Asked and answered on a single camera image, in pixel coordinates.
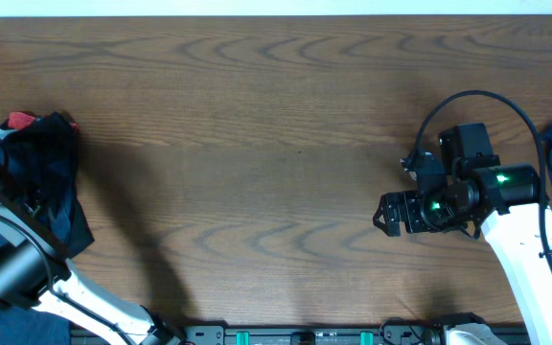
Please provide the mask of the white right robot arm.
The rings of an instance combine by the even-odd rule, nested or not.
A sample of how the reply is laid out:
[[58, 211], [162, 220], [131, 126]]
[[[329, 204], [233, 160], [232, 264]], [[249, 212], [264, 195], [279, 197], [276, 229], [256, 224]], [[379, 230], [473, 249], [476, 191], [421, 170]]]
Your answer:
[[383, 195], [373, 216], [388, 237], [460, 231], [474, 226], [504, 270], [534, 344], [552, 344], [552, 212], [528, 164], [470, 170], [425, 192]]

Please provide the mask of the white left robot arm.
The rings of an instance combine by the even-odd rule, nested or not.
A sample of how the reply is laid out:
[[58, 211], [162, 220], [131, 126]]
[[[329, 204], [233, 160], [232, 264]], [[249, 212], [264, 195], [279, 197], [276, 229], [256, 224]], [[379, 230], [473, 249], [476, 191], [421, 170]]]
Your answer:
[[186, 335], [83, 275], [45, 224], [14, 202], [0, 172], [0, 310], [57, 315], [109, 344], [181, 344]]

